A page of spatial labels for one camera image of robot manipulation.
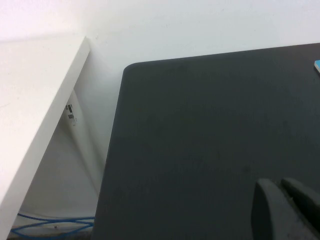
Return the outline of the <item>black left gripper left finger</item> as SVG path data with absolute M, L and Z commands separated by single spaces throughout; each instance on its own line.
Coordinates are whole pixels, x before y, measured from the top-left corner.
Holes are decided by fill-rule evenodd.
M 300 217 L 280 188 L 259 179 L 254 188 L 251 229 L 255 240 L 299 240 Z

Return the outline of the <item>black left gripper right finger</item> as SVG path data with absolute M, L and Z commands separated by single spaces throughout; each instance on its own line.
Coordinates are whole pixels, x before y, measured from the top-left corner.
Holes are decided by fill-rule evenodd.
M 281 180 L 284 193 L 281 210 L 282 240 L 320 238 L 320 194 L 294 178 Z

